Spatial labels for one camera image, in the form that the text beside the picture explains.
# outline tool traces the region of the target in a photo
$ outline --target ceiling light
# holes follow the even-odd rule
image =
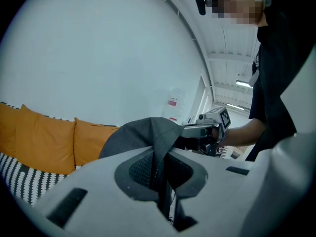
[[[236,81],[236,84],[237,84],[237,85],[240,85],[240,86],[252,88],[252,87],[249,85],[249,83],[247,83],[247,82],[245,82],[245,81],[239,81],[239,80],[237,80],[237,81]]]
[[[242,108],[242,107],[238,107],[238,106],[236,106],[236,105],[231,105],[231,104],[227,104],[228,106],[231,106],[231,107],[234,107],[234,108],[237,108],[237,109],[240,109],[240,110],[244,110],[244,108]]]

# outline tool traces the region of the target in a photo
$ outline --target person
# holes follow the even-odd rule
[[[258,27],[261,43],[252,65],[253,98],[249,119],[238,128],[228,129],[219,146],[255,144],[246,160],[273,148],[295,132],[293,121],[280,96],[295,78],[314,43],[313,0],[212,0],[212,13],[230,17],[237,24]],[[213,130],[212,136],[218,137]]]

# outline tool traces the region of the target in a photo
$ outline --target black shirt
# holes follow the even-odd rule
[[[264,10],[269,26],[258,29],[261,45],[252,72],[258,69],[259,78],[253,86],[249,118],[266,123],[267,129],[246,160],[254,161],[260,151],[273,148],[296,132],[280,95],[295,78],[315,43],[314,9],[312,0],[272,0],[272,5]]]

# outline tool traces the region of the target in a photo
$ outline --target orange cushion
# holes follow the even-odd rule
[[[19,109],[0,103],[0,152],[15,157],[15,127]]]
[[[99,158],[104,143],[119,127],[93,124],[78,118],[75,121],[75,163],[84,165]]]
[[[70,174],[75,170],[75,123],[45,117],[22,105],[16,124],[16,158],[41,171]]]

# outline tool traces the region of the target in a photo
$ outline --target mesh vent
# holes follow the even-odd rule
[[[177,158],[167,154],[165,157],[165,171],[168,175],[168,181],[173,189],[178,188],[193,175],[193,170]]]
[[[153,154],[143,157],[129,168],[129,176],[133,181],[147,188],[150,186]]]

